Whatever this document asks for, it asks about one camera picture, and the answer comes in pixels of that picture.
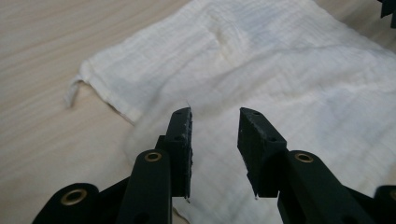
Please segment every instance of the light wood surface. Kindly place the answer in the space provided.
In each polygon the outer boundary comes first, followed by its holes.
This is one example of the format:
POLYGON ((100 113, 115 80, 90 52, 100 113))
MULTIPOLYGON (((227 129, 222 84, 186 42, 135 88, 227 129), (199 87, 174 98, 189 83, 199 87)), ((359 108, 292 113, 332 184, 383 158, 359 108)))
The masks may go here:
MULTIPOLYGON (((65 108, 63 97, 83 60, 187 2, 0 2, 0 223, 32 222, 50 196, 69 184, 102 190, 130 174, 123 151, 133 126, 87 86, 73 108, 65 108)), ((378 19, 376 1, 317 2, 396 51, 395 30, 389 29, 390 18, 378 19)))

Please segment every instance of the crumpled cloth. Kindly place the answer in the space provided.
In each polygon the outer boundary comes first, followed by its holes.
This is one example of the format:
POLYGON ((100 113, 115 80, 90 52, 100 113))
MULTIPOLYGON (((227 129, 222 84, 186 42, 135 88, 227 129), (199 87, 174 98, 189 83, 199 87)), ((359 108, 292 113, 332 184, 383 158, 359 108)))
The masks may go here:
POLYGON ((248 182, 239 108, 373 195, 396 182, 395 73, 395 54, 311 0, 196 0, 83 62, 66 101, 82 80, 131 121, 131 161, 191 106, 191 203, 175 198, 177 211, 191 223, 281 223, 276 199, 255 200, 248 182))

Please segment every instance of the white towel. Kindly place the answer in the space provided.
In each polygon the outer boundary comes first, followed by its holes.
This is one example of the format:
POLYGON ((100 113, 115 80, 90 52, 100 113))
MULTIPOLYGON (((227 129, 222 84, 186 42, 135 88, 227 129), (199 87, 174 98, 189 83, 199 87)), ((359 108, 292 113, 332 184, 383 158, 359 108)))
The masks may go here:
POLYGON ((191 223, 281 223, 255 200, 236 147, 239 108, 261 111, 348 187, 396 181, 396 56, 311 0, 196 0, 86 60, 77 82, 135 124, 129 159, 154 148, 173 111, 193 113, 191 223))

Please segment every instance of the wooden floor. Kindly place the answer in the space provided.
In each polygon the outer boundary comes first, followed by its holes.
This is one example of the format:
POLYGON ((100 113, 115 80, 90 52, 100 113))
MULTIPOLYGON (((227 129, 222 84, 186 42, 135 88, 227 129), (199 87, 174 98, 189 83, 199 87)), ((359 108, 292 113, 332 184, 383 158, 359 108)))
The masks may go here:
MULTIPOLYGON (((102 190, 130 174, 123 150, 133 126, 86 86, 75 106, 66 109, 67 83, 83 60, 187 2, 0 2, 0 223, 30 223, 55 191, 71 183, 92 183, 102 190)), ((317 2, 396 52, 396 31, 389 29, 390 17, 379 19, 380 3, 317 2)))

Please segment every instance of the black object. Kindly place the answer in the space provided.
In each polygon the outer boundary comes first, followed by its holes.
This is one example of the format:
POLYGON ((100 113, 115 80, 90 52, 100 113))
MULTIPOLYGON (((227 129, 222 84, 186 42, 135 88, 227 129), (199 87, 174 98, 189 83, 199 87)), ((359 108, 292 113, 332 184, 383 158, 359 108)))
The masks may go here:
POLYGON ((172 197, 190 197, 191 130, 191 109, 179 109, 155 149, 136 158, 130 177, 102 192, 91 184, 67 186, 33 223, 172 223, 172 197))
POLYGON ((381 18, 392 14, 390 27, 396 29, 396 0, 378 0, 382 3, 381 18))
POLYGON ((265 116, 240 109, 238 148, 253 191, 276 197, 284 223, 396 223, 396 186, 370 198, 344 187, 316 155, 288 151, 286 140, 265 116))

